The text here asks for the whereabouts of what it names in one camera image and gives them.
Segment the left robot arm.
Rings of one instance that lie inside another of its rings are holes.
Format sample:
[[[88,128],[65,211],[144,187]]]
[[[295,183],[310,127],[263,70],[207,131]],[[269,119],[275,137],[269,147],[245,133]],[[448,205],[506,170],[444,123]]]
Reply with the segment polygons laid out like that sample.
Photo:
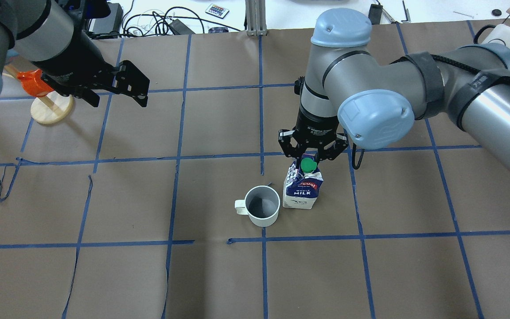
[[[97,89],[148,103],[150,80],[124,60],[113,66],[83,30],[85,20],[111,13],[105,0],[0,0],[0,94],[2,71],[13,50],[42,71],[58,94],[98,107]]]

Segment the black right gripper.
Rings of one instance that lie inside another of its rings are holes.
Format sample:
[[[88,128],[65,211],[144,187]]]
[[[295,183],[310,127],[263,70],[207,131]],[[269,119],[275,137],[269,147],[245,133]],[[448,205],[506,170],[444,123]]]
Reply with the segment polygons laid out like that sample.
[[[291,130],[281,129],[278,143],[283,154],[300,161],[309,149],[316,149],[315,162],[333,161],[350,142],[345,133],[338,133],[337,117],[318,117],[299,107],[296,125]]]

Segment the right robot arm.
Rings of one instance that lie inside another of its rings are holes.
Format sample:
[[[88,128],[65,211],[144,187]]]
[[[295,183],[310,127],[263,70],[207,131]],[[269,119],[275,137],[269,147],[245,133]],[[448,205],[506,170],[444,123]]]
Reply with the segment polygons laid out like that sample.
[[[445,113],[510,171],[510,48],[471,44],[443,54],[409,53],[380,65],[367,48],[372,24],[350,8],[320,14],[306,74],[295,82],[296,125],[278,133],[286,157],[334,160],[354,143],[386,148],[415,121]]]

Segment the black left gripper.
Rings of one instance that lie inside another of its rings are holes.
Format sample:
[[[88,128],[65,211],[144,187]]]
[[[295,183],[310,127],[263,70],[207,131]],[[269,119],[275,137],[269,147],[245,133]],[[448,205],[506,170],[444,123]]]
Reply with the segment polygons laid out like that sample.
[[[117,66],[108,63],[105,66],[105,70],[99,71],[85,69],[85,74],[71,72],[62,79],[43,72],[42,78],[61,95],[82,99],[95,108],[98,107],[97,89],[131,97],[140,107],[146,108],[149,78],[129,60],[121,61]]]

